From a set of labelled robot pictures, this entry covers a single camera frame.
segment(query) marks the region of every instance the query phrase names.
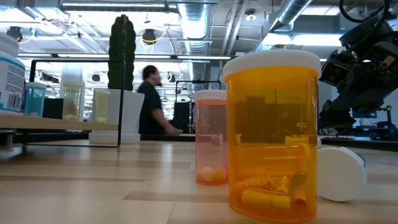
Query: robotic arm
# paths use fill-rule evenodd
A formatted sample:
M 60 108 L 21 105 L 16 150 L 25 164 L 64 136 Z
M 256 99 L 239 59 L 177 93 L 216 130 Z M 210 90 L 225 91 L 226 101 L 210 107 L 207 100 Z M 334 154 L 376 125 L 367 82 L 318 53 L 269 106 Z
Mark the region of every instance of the robotic arm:
M 342 15 L 360 25 L 340 38 L 345 51 L 333 52 L 322 67 L 322 82 L 337 88 L 339 96 L 323 105 L 319 128 L 350 128 L 356 122 L 349 115 L 376 111 L 383 99 L 398 88 L 398 32 L 386 22 L 389 0 L 384 0 L 383 15 L 364 20 Z

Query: table surface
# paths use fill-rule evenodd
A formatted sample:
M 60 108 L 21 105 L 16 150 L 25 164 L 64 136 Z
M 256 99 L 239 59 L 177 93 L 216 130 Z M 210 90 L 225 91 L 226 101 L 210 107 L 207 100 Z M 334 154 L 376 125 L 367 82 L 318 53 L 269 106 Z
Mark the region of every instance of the table surface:
M 82 144 L 67 141 L 67 144 Z M 193 142 L 100 147 L 29 146 L 0 152 L 1 223 L 265 223 L 228 205 L 227 186 L 195 183 Z M 366 195 L 318 199 L 311 223 L 398 223 L 398 153 L 354 149 L 368 163 Z

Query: potted cactus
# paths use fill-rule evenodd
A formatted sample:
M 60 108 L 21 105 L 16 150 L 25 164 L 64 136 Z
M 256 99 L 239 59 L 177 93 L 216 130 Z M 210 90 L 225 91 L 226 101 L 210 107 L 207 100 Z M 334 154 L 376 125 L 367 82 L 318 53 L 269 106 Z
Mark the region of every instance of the potted cactus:
M 108 103 L 108 122 L 118 124 L 120 93 L 123 97 L 123 125 L 121 143 L 132 144 L 140 140 L 138 134 L 139 115 L 144 101 L 144 95 L 132 92 L 134 71 L 134 52 L 136 50 L 136 32 L 134 26 L 126 15 L 117 17 L 112 25 L 109 38 L 109 60 L 123 60 L 126 64 L 124 89 L 121 89 L 123 65 L 108 62 L 108 88 L 111 92 Z M 117 131 L 94 131 L 89 135 L 90 142 L 100 144 L 116 144 Z

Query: white pot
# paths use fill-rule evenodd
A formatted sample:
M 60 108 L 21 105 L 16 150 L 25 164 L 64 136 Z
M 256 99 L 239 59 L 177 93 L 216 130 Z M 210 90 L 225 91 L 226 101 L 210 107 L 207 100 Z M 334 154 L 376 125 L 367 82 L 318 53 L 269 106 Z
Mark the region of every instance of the white pot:
M 111 92 L 108 102 L 108 123 L 119 123 L 120 90 Z M 144 94 L 124 91 L 121 144 L 134 144 L 140 141 L 139 115 L 144 102 Z M 117 131 L 93 131 L 89 134 L 90 143 L 117 144 Z

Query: cactus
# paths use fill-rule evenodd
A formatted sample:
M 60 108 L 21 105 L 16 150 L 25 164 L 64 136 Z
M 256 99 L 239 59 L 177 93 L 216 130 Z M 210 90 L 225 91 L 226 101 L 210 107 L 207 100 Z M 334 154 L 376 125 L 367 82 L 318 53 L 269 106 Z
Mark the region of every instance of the cactus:
M 126 22 L 126 30 L 124 30 L 123 22 Z M 126 79 L 124 82 L 124 89 L 129 91 L 132 91 L 132 81 L 134 79 L 132 72 L 134 71 L 135 51 L 136 32 L 134 31 L 132 22 L 129 21 L 126 15 L 117 17 L 112 25 L 111 37 L 109 38 L 109 60 L 125 61 Z M 108 62 L 108 68 L 108 88 L 120 90 L 123 65 L 120 63 Z

